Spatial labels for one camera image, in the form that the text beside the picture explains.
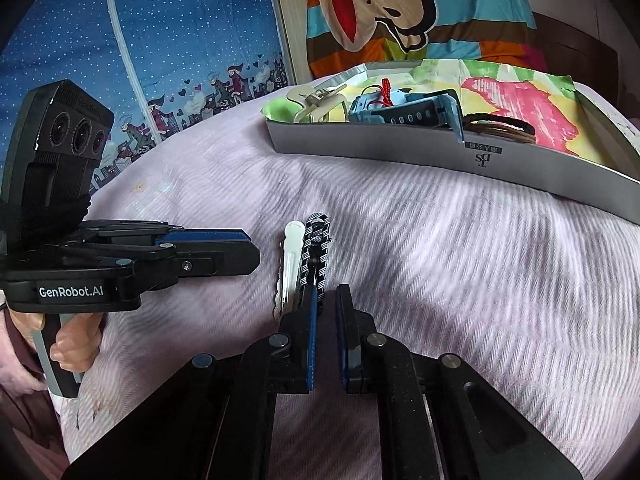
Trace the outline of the left hand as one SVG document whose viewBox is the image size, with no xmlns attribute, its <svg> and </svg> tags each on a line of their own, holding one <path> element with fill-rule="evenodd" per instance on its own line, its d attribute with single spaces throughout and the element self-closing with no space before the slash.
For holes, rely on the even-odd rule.
<svg viewBox="0 0 640 480">
<path fill-rule="evenodd" d="M 35 350 L 35 332 L 43 330 L 46 320 L 42 313 L 23 313 L 9 310 L 15 328 L 32 350 Z M 102 340 L 103 313 L 76 314 L 63 325 L 55 336 L 49 356 L 62 370 L 85 373 L 96 360 Z"/>
</svg>

